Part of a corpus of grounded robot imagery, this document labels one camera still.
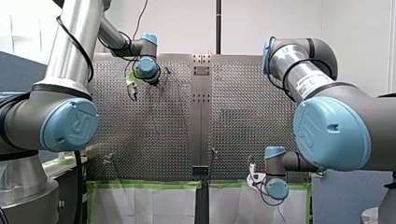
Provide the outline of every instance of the pegboard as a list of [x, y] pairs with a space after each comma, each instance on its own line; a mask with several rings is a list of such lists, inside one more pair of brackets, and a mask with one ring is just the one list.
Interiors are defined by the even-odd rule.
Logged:
[[[212, 74], [211, 178], [245, 179], [249, 155], [262, 172], [266, 147], [297, 148], [292, 131], [295, 103], [263, 76], [262, 57], [214, 55]], [[308, 173], [288, 173], [290, 182], [307, 178]]]
[[[191, 145], [196, 142], [191, 133], [197, 133], [191, 105], [199, 99], [191, 85], [196, 88], [197, 61], [193, 55], [172, 54], [159, 56], [158, 63], [160, 85], [140, 83], [133, 102], [124, 79], [127, 62], [95, 56], [92, 92], [101, 123], [88, 150], [89, 179], [191, 179]], [[211, 167], [212, 179], [246, 178], [249, 155], [262, 171], [265, 147], [296, 148], [295, 105], [262, 76], [262, 57], [213, 55], [205, 66], [210, 69], [211, 103], [201, 114], [210, 120], [208, 147], [202, 150], [207, 150], [203, 164]], [[290, 182], [307, 178], [307, 173], [289, 174]]]
[[95, 55], [100, 126], [87, 152], [89, 179], [191, 179], [191, 62], [190, 55], [161, 56], [159, 85], [137, 83], [134, 102], [124, 78], [127, 62]]

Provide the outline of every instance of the metal bracket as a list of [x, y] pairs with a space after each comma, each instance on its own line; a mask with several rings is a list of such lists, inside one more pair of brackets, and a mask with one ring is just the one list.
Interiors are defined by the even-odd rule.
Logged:
[[192, 166], [192, 175], [208, 175], [208, 166]]

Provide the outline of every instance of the robotic arm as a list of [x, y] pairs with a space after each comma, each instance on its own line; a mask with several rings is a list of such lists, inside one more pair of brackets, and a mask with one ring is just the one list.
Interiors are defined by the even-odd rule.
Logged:
[[265, 188], [272, 198], [288, 196], [285, 170], [396, 170], [396, 99], [374, 98], [349, 83], [336, 82], [337, 62], [327, 44], [271, 38], [263, 72], [274, 85], [272, 77], [280, 81], [277, 87], [299, 104], [293, 121], [300, 151], [295, 159], [283, 147], [265, 150]]
[[161, 73], [157, 37], [124, 38], [104, 17], [110, 0], [56, 3], [63, 12], [44, 79], [28, 93], [0, 97], [0, 208], [9, 223], [58, 220], [58, 185], [47, 181], [37, 151], [78, 151], [93, 139], [99, 116], [87, 85], [98, 36], [114, 56], [140, 58], [137, 78], [156, 85]]

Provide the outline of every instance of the white wall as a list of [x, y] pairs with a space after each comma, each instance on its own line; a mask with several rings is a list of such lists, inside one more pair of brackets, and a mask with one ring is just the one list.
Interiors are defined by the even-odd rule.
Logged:
[[353, 83], [373, 96], [392, 91], [392, 2], [323, 1], [321, 38], [337, 56], [339, 80]]
[[47, 63], [61, 10], [51, 0], [0, 0], [0, 6], [0, 50]]
[[[113, 1], [106, 17], [131, 38], [145, 0]], [[142, 33], [158, 37], [160, 53], [209, 53], [215, 51], [215, 1], [148, 0], [141, 20]]]
[[320, 37], [321, 0], [223, 0], [223, 54], [262, 55], [276, 37]]

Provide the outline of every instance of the blue joint cap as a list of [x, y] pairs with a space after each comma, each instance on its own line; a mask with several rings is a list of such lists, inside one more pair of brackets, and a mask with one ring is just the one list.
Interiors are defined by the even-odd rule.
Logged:
[[266, 147], [265, 148], [265, 159], [271, 159], [273, 157], [282, 155], [286, 150], [284, 147]]
[[318, 167], [354, 171], [370, 159], [372, 144], [361, 117], [345, 103], [316, 96], [302, 102], [294, 114], [297, 147]]
[[41, 145], [52, 152], [81, 150], [93, 139], [98, 117], [91, 101], [67, 100], [54, 108], [41, 126]]
[[289, 185], [283, 179], [274, 178], [265, 185], [268, 195], [275, 200], [284, 200], [289, 196]]
[[143, 33], [140, 37], [142, 39], [148, 40], [149, 42], [157, 45], [157, 36], [151, 33]]
[[154, 77], [158, 70], [155, 61], [149, 57], [143, 57], [140, 59], [138, 68], [143, 78]]

